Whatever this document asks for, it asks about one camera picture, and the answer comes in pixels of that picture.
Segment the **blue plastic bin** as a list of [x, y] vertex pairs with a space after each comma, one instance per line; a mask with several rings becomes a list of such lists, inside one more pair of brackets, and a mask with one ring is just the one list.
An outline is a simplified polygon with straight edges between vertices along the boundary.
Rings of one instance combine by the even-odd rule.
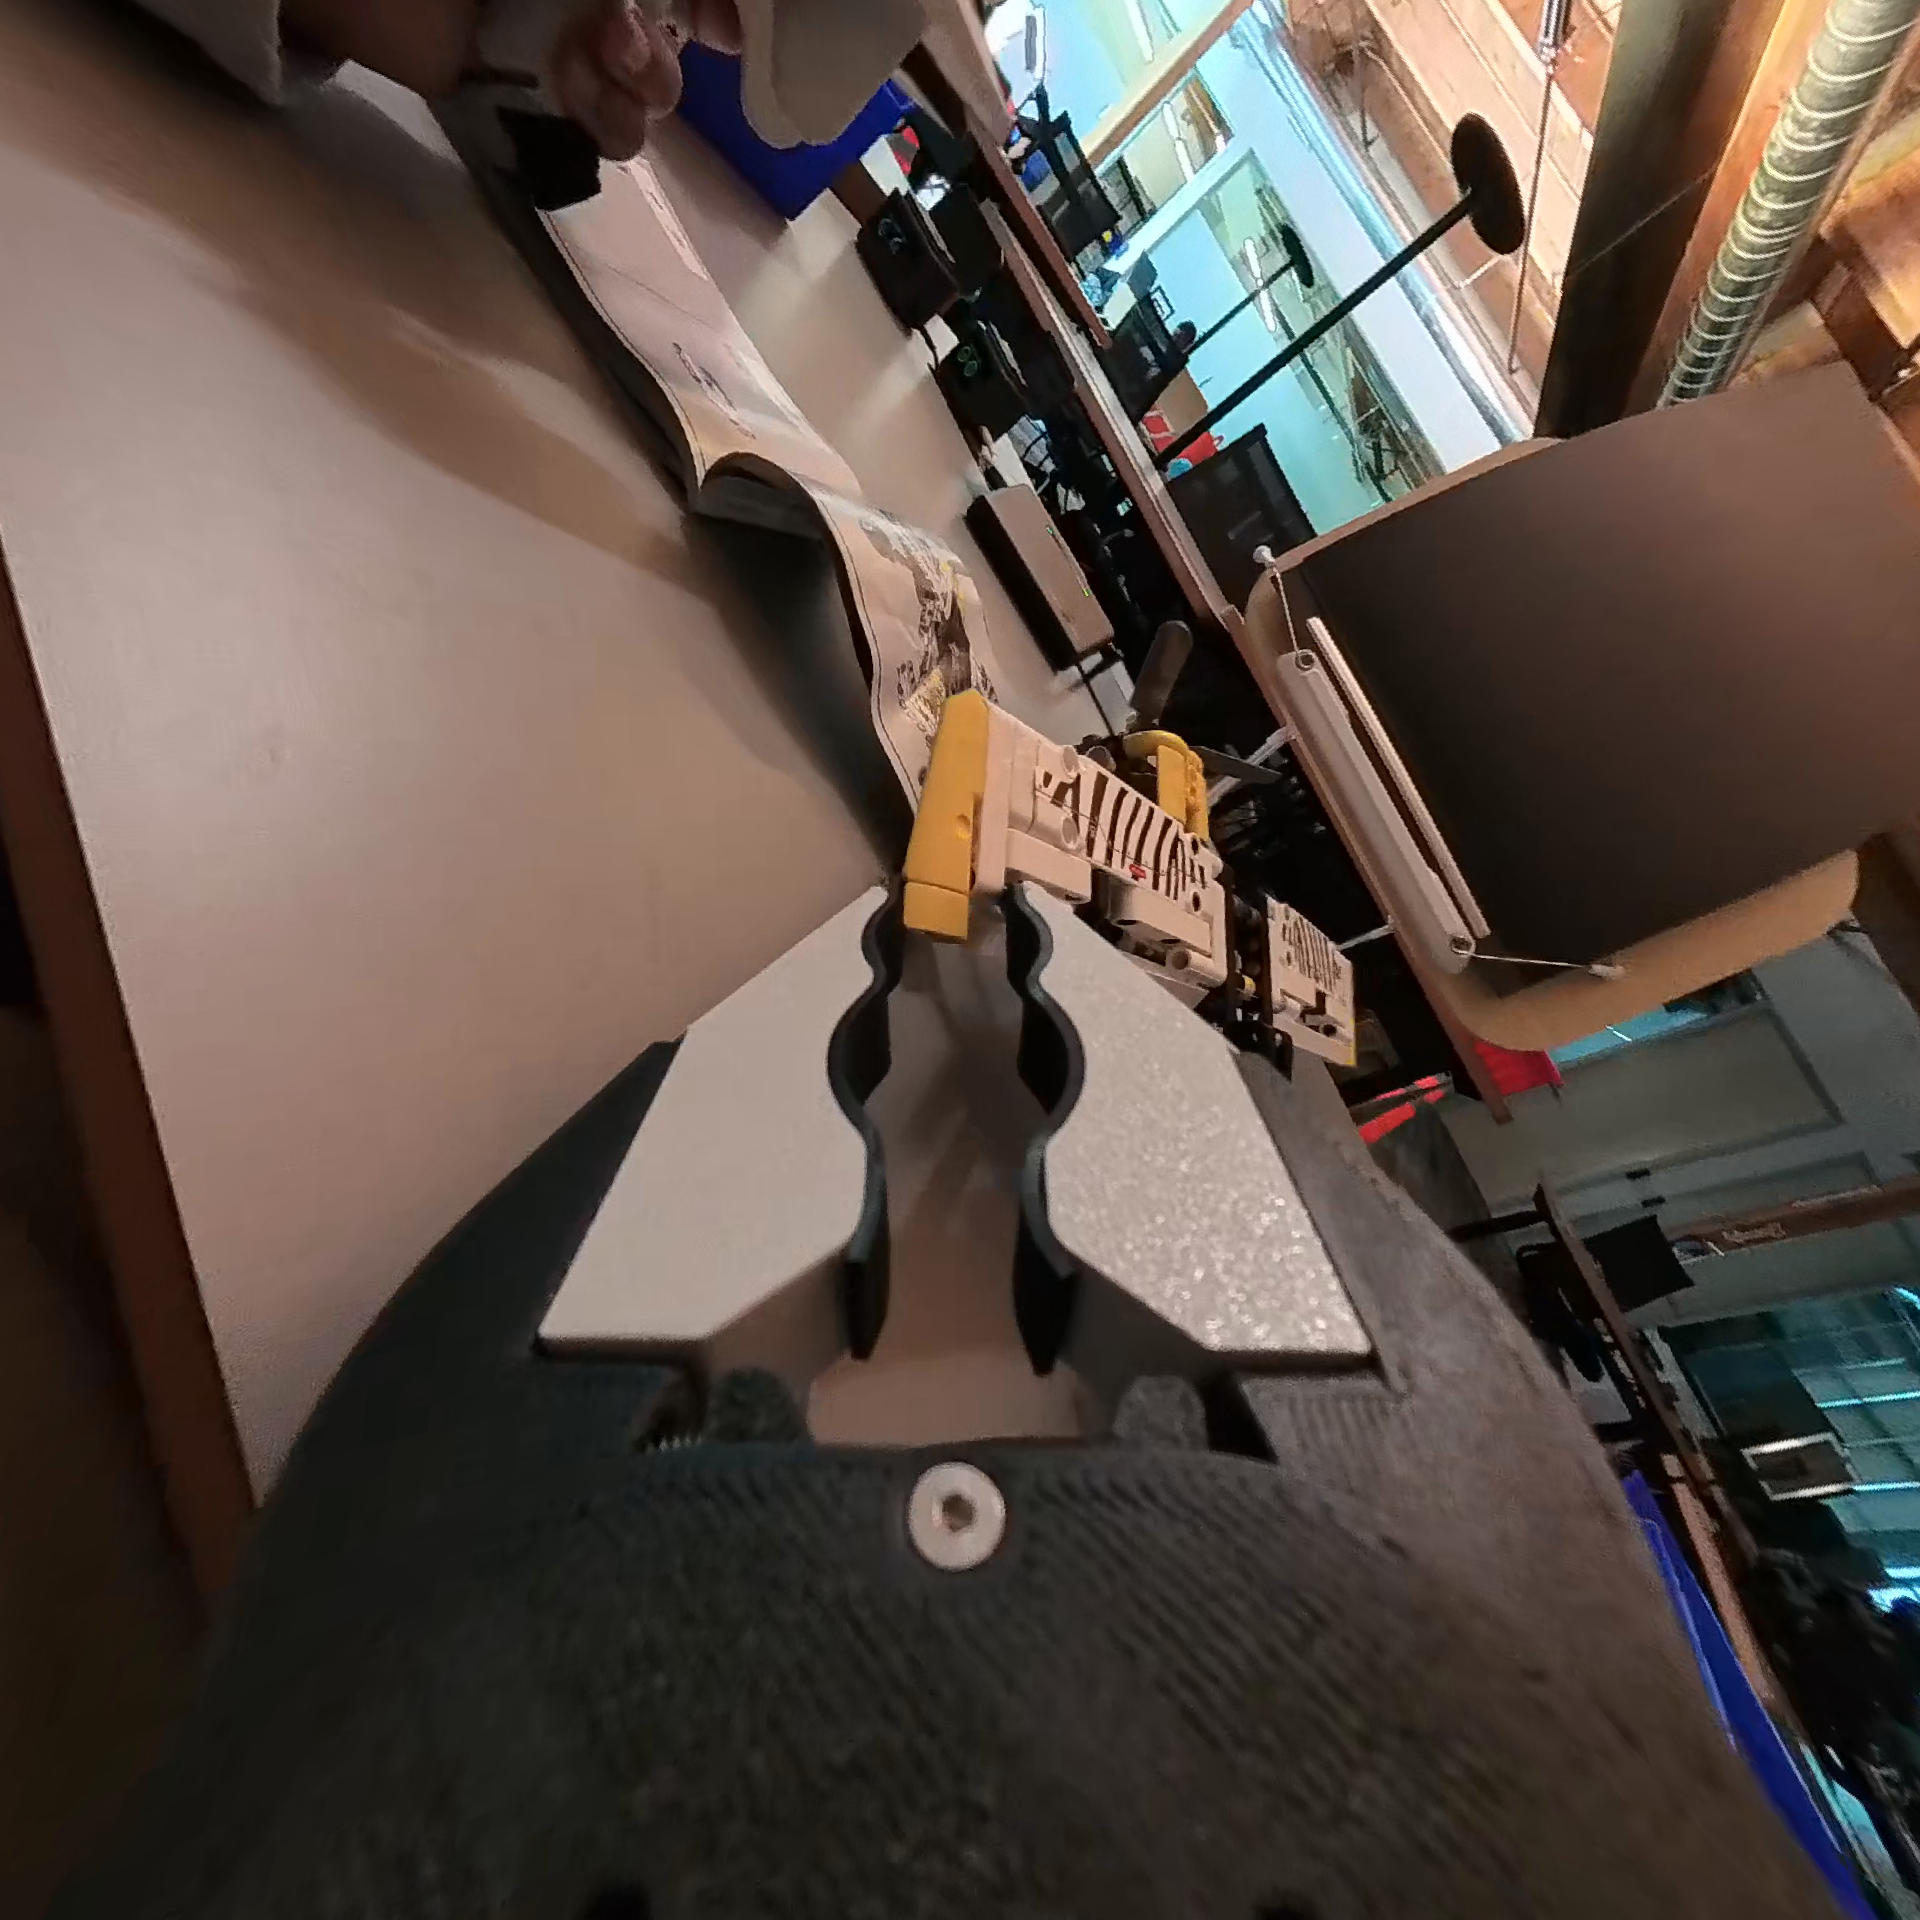
[[852, 123], [825, 144], [779, 148], [755, 132], [740, 97], [740, 60], [697, 41], [681, 45], [679, 120], [784, 220], [796, 220], [877, 141], [897, 132], [913, 101], [888, 81]]
[[1639, 1473], [1626, 1474], [1621, 1487], [1661, 1573], [1672, 1610], [1682, 1626], [1700, 1682], [1708, 1690], [1713, 1713], [1729, 1744], [1744, 1761], [1775, 1816], [1824, 1880], [1841, 1914], [1850, 1919], [1875, 1919], [1876, 1914], [1866, 1899], [1866, 1888], [1851, 1855], [1843, 1850], [1824, 1807], [1792, 1759], [1788, 1739], [1747, 1679], [1735, 1644], [1684, 1557], [1677, 1536], [1668, 1528], [1652, 1489]]

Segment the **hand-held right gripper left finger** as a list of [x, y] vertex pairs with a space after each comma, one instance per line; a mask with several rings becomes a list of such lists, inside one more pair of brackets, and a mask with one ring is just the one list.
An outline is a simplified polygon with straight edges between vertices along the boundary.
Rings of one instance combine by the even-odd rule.
[[869, 1360], [892, 1290], [897, 889], [874, 888], [695, 1023], [544, 1312], [544, 1351]]

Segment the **black flat power box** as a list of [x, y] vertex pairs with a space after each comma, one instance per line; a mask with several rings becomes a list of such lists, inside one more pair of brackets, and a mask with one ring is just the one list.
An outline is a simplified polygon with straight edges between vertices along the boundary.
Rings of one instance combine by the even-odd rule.
[[989, 490], [972, 498], [965, 522], [1051, 668], [1090, 665], [1114, 651], [1114, 620], [1033, 487]]

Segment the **yellow white lego airplane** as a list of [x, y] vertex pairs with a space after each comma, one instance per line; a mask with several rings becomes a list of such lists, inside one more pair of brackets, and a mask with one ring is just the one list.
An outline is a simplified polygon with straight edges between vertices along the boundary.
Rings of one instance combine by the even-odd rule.
[[1245, 893], [1216, 850], [1209, 763], [1160, 727], [1075, 747], [979, 691], [930, 741], [903, 927], [962, 945], [979, 901], [1031, 882], [1228, 1041], [1357, 1061], [1354, 963], [1295, 906]]

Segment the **black portable power station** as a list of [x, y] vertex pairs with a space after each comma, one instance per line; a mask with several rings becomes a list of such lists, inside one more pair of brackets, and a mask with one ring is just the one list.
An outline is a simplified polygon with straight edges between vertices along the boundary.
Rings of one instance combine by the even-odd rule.
[[952, 184], [930, 205], [903, 187], [884, 195], [857, 229], [855, 255], [905, 330], [923, 330], [983, 296], [1003, 267], [996, 229], [962, 184]]
[[975, 442], [1008, 436], [1035, 412], [1015, 356], [988, 323], [961, 319], [932, 377], [952, 418]]

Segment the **red storage bin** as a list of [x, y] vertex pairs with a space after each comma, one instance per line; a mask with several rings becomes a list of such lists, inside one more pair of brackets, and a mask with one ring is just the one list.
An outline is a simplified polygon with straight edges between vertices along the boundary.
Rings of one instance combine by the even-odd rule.
[[1515, 1051], [1508, 1048], [1477, 1045], [1469, 1067], [1460, 1079], [1456, 1072], [1425, 1072], [1404, 1077], [1400, 1069], [1387, 1072], [1386, 1085], [1375, 1092], [1362, 1092], [1357, 1084], [1343, 1090], [1349, 1114], [1369, 1146], [1410, 1128], [1417, 1119], [1436, 1106], [1474, 1096], [1477, 1103], [1492, 1115], [1492, 1125], [1501, 1128], [1513, 1120], [1515, 1103], [1536, 1090], [1557, 1092], [1565, 1082], [1547, 1051]]

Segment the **lego instruction booklet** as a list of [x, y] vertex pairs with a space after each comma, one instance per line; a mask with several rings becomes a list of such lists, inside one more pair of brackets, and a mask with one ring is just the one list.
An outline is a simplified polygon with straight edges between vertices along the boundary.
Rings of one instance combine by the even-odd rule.
[[833, 554], [871, 727], [917, 804], [948, 699], [999, 699], [968, 567], [864, 496], [736, 320], [648, 163], [603, 164], [589, 200], [531, 209], [525, 247], [555, 298], [576, 298], [589, 349], [664, 440], [690, 511]]

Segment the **black tablet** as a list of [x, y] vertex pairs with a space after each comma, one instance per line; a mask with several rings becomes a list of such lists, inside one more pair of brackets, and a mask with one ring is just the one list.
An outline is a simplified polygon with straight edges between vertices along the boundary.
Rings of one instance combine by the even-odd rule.
[[1916, 459], [1843, 361], [1407, 496], [1287, 608], [1499, 955], [1613, 963], [1916, 824]]

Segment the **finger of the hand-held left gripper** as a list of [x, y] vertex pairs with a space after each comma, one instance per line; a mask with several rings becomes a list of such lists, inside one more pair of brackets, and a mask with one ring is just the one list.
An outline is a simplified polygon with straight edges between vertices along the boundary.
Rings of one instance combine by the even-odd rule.
[[739, 91], [778, 152], [850, 130], [925, 29], [923, 3], [740, 3]]

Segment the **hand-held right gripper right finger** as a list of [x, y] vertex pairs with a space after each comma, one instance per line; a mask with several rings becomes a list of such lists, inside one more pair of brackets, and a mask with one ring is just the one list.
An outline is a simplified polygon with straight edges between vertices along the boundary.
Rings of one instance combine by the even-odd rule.
[[1249, 1059], [1061, 898], [1003, 898], [1025, 1149], [1015, 1325], [1035, 1375], [1351, 1377], [1376, 1344]]

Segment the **silver ventilation duct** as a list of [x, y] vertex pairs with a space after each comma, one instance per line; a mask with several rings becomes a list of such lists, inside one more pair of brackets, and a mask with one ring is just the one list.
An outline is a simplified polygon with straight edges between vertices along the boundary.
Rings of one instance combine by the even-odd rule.
[[1655, 407], [1720, 394], [1808, 250], [1818, 216], [1916, 36], [1916, 3], [1833, 3], [1720, 242]]

